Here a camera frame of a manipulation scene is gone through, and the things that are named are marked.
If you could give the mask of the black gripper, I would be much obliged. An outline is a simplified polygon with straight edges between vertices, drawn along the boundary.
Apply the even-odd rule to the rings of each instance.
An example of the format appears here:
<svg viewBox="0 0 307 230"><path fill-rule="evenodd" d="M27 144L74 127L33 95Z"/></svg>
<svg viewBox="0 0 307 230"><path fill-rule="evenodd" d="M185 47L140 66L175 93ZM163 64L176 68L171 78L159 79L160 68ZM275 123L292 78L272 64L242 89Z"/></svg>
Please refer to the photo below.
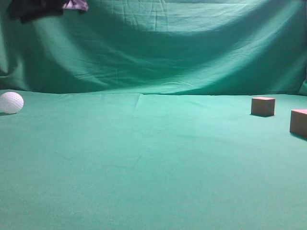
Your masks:
<svg viewBox="0 0 307 230"><path fill-rule="evenodd" d="M88 11L86 0L12 0L7 8L11 20L28 23L47 16L60 16L65 10Z"/></svg>

